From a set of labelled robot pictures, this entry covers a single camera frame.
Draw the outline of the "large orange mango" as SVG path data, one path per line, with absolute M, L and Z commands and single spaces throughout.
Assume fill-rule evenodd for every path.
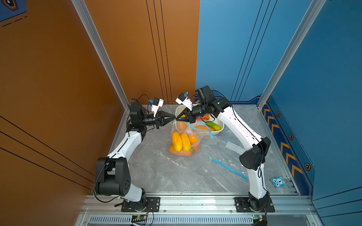
M 193 149 L 191 148 L 188 151 L 184 151 L 183 149 L 181 151 L 176 151 L 174 146 L 170 145 L 169 152 L 173 155 L 178 155 L 178 156 L 191 156 L 193 153 Z

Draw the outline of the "clear zip-top bag blue zipper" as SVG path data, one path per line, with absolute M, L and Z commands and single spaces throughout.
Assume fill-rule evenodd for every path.
M 188 123 L 173 121 L 171 129 L 171 144 L 168 151 L 177 156 L 192 156 L 198 152 L 201 140 L 214 138 L 214 129 L 203 122 Z

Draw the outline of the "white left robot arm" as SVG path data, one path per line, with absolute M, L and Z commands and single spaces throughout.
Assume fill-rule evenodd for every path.
M 122 198 L 123 203 L 130 204 L 135 211 L 141 212 L 147 207 L 146 192 L 145 189 L 132 184 L 127 161 L 145 138 L 148 126 L 159 129 L 176 117 L 165 111 L 150 113 L 140 103 L 132 103 L 129 106 L 129 117 L 124 139 L 107 157 L 101 157 L 96 162 L 93 195 L 102 203 L 106 201 L 99 199 L 98 195 Z

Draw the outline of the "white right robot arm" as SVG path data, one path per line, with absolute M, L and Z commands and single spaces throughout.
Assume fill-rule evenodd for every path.
M 215 92 L 209 86 L 197 89 L 197 105 L 192 103 L 187 94 L 180 94 L 176 103 L 184 105 L 185 109 L 177 115 L 176 120 L 192 124 L 198 117 L 211 114 L 234 133 L 245 149 L 239 161 L 248 172 L 250 208 L 254 212 L 266 212 L 271 202 L 265 186 L 264 167 L 271 141 L 251 129 L 236 113 L 231 102 L 225 96 L 215 97 Z

